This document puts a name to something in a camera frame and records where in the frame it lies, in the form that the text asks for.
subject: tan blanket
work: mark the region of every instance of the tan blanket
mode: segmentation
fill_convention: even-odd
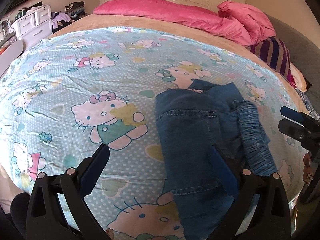
[[[227,49],[238,55],[246,57],[259,64],[260,66],[271,70],[283,83],[292,101],[297,106],[297,109],[308,114],[305,105],[303,104],[294,88],[291,87],[290,84],[280,74],[273,71],[266,63],[249,52],[245,47],[236,44],[233,41],[219,36],[213,36],[201,30],[193,29],[176,23],[164,22],[143,17],[91,14],[56,32],[51,37],[56,37],[65,33],[75,31],[93,30],[97,28],[106,28],[112,26],[130,26],[135,28],[154,29],[162,32],[168,32],[174,35],[187,37],[196,41],[214,45],[222,49]]]

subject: gray quilted fabric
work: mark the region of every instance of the gray quilted fabric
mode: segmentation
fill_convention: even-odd
[[[312,84],[305,94],[314,109],[320,113],[320,49],[300,32],[284,22],[268,16],[281,39],[290,51],[291,62]]]

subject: denim garment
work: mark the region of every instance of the denim garment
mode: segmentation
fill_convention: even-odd
[[[233,83],[195,80],[189,89],[167,90],[156,97],[156,126],[186,240],[206,239],[233,202],[209,163],[211,146],[225,149],[241,168],[269,176],[276,165],[256,106]]]

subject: drawer handle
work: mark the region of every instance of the drawer handle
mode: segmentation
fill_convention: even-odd
[[[37,33],[34,33],[32,36],[36,36],[36,35],[39,34],[40,32],[42,32],[42,29],[39,30]]]

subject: silver screw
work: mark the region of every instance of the silver screw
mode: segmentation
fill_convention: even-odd
[[[39,178],[39,179],[42,179],[42,178],[44,177],[44,175],[45,175],[44,172],[40,172],[40,173],[38,174],[38,178]]]
[[[280,179],[280,175],[278,173],[273,173],[272,177],[274,177],[275,179]]]
[[[244,175],[249,176],[249,175],[251,174],[251,171],[248,170],[248,169],[244,169],[244,170],[242,171],[242,173],[243,173]]]
[[[67,170],[67,174],[68,175],[72,175],[76,172],[75,168],[70,168],[69,170]]]

